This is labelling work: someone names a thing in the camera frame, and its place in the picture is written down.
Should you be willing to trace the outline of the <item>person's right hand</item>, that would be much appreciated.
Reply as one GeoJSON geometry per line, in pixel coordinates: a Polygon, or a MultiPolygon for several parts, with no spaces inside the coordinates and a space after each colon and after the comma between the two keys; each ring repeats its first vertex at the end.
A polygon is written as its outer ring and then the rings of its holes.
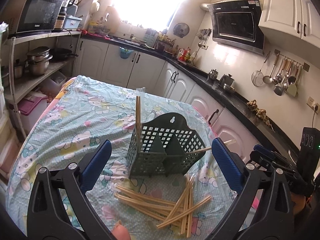
{"type": "Polygon", "coordinates": [[[296,194],[291,192],[291,200],[293,203],[293,215],[309,215],[310,207],[309,207],[309,198],[306,198],[304,195],[296,194]]]}

